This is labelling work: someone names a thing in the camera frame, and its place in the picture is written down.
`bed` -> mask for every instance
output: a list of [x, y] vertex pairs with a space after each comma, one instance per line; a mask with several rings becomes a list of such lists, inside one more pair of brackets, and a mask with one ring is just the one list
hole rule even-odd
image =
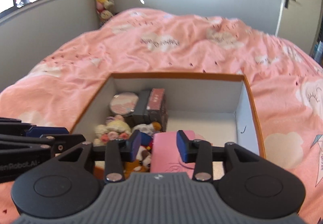
[[[306, 186], [299, 212], [322, 217], [323, 69], [294, 44], [239, 19], [175, 16], [152, 9], [118, 14], [43, 59], [0, 94], [0, 116], [73, 130], [109, 74], [116, 72], [245, 74], [266, 157]], [[18, 217], [12, 183], [0, 184], [0, 220]]]

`open cardboard box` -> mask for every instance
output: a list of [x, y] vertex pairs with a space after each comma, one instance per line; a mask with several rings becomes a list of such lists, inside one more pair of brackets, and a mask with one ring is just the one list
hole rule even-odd
[[208, 73], [114, 73], [98, 91], [73, 129], [89, 141], [94, 128], [112, 115], [109, 103], [121, 92], [164, 88], [166, 131], [193, 130], [213, 146], [235, 142], [265, 158], [255, 103], [243, 75]]

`pink box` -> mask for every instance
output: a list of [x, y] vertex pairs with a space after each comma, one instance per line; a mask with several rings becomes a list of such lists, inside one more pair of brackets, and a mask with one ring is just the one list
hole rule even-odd
[[[176, 145], [177, 132], [165, 132], [154, 135], [154, 146], [151, 156], [150, 172], [152, 173], [175, 173], [186, 172], [190, 178], [193, 176], [195, 163], [185, 164], [180, 158]], [[194, 131], [184, 130], [189, 140], [202, 139], [201, 135]]]

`metal bolt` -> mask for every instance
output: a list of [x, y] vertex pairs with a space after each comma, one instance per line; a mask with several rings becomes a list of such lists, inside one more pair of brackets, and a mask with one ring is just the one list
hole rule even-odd
[[108, 181], [116, 182], [116, 181], [120, 181], [121, 179], [122, 179], [122, 175], [119, 174], [119, 173], [107, 174], [107, 180]]
[[208, 181], [212, 176], [206, 172], [200, 172], [195, 174], [195, 178], [199, 181]]
[[49, 145], [40, 145], [41, 148], [50, 148]]

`gray ribbed panel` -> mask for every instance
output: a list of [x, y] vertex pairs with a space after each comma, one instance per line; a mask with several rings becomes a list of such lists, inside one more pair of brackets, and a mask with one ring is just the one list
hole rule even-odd
[[186, 173], [132, 173], [123, 183], [108, 184], [86, 210], [60, 220], [26, 215], [14, 224], [305, 224], [296, 214], [279, 220], [246, 217], [228, 207], [211, 184]]

